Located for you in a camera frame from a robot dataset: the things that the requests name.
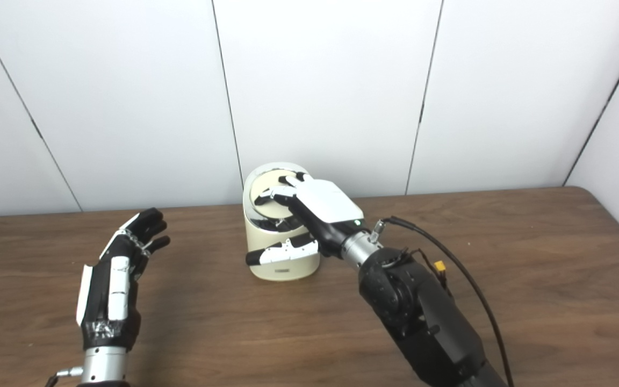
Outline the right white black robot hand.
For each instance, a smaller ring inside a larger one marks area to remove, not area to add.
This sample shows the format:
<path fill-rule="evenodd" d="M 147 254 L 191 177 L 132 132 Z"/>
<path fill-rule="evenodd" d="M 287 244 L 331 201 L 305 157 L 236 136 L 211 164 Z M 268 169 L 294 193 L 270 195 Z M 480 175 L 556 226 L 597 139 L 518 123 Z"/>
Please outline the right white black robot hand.
<path fill-rule="evenodd" d="M 314 179 L 305 172 L 280 176 L 278 182 L 278 186 L 261 192 L 255 205 L 274 201 L 285 206 L 307 232 L 247 253 L 249 267 L 316 253 L 342 258 L 344 243 L 365 230 L 363 211 L 335 183 Z"/>

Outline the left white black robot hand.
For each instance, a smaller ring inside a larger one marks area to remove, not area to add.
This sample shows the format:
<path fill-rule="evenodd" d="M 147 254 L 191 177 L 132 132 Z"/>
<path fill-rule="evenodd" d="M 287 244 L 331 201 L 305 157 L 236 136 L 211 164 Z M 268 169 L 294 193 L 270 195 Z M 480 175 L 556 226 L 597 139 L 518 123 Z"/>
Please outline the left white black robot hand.
<path fill-rule="evenodd" d="M 152 254 L 170 244 L 169 236 L 162 235 L 166 229 L 162 211 L 145 209 L 113 233 L 96 264 L 83 267 L 76 309 L 83 350 L 132 350 L 141 326 L 138 280 Z"/>

